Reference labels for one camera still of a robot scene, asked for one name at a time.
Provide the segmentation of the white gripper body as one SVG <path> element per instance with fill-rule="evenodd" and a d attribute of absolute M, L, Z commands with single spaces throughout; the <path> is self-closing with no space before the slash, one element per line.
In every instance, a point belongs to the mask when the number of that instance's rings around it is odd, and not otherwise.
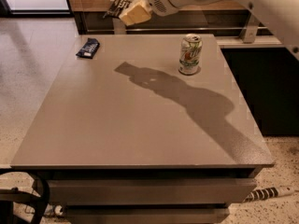
<path fill-rule="evenodd" d="M 175 13 L 175 8 L 169 0 L 148 0 L 152 10 L 159 16 L 168 16 Z"/>

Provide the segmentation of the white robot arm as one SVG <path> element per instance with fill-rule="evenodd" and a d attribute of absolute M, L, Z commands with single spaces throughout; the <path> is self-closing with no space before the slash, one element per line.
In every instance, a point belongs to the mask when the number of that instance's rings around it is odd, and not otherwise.
<path fill-rule="evenodd" d="M 119 15 L 133 25 L 148 21 L 153 13 L 168 16 L 186 6 L 202 6 L 221 0 L 128 0 L 130 5 Z M 299 59 L 299 0 L 232 0 L 246 8 L 259 22 Z"/>

